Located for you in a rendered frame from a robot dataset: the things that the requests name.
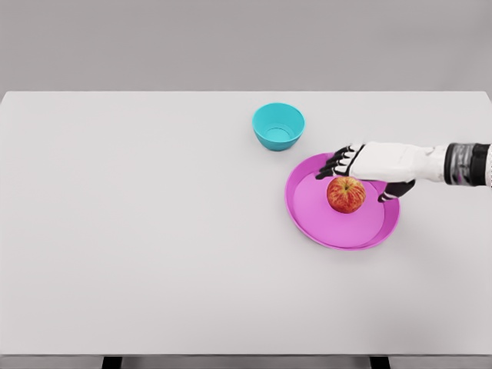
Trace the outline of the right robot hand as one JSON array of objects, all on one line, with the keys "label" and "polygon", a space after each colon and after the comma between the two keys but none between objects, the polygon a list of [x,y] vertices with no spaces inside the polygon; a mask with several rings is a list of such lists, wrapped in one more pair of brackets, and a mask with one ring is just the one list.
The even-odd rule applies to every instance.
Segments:
[{"label": "right robot hand", "polygon": [[335,175],[360,181],[386,184],[378,201],[397,199],[413,188],[426,165],[423,148],[398,143],[369,142],[337,150],[315,176],[317,180]]}]

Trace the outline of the blue bowl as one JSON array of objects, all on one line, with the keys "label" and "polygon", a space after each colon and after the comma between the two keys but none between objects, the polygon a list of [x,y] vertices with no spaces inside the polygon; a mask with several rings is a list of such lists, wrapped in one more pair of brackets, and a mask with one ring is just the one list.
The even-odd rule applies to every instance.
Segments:
[{"label": "blue bowl", "polygon": [[291,148],[305,130],[305,118],[292,105],[273,102],[253,114],[252,128],[257,140],[270,151]]}]

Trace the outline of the red yellow apple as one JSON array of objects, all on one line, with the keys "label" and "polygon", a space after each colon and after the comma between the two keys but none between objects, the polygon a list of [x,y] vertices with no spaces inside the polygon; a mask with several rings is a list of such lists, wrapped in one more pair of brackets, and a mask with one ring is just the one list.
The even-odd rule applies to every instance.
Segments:
[{"label": "red yellow apple", "polygon": [[327,187],[328,204],[342,214],[356,212],[366,200],[361,181],[352,177],[336,177]]}]

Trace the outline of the pink plate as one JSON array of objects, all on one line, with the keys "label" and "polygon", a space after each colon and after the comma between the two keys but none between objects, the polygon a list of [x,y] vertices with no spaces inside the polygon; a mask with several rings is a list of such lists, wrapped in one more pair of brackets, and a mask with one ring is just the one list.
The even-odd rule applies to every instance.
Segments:
[{"label": "pink plate", "polygon": [[328,152],[305,158],[289,174],[284,201],[292,221],[307,237],[327,248],[358,251],[383,243],[397,227],[400,201],[380,203],[378,198],[386,184],[365,181],[366,199],[361,208],[352,214],[335,211],[327,200],[327,187],[333,178],[315,178],[332,155]]}]

